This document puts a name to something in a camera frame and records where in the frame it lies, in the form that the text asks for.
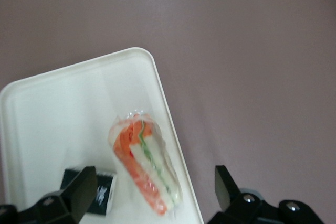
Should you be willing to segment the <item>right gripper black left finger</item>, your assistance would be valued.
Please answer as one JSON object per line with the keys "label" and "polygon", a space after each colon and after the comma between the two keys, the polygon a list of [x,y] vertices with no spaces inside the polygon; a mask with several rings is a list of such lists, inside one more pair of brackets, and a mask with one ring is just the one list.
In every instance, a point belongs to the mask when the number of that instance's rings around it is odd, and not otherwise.
{"label": "right gripper black left finger", "polygon": [[45,194],[31,207],[18,211],[1,205],[1,223],[79,223],[96,197],[96,168],[86,166],[65,189]]}

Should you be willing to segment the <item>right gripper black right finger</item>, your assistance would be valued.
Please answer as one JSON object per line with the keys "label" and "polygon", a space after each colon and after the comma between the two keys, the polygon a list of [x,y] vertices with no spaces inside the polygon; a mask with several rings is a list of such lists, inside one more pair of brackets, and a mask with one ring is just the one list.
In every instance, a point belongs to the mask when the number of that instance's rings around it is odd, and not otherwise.
{"label": "right gripper black right finger", "polygon": [[215,193],[221,211],[209,223],[323,223],[301,201],[283,200],[275,207],[256,194],[241,191],[224,165],[215,166]]}

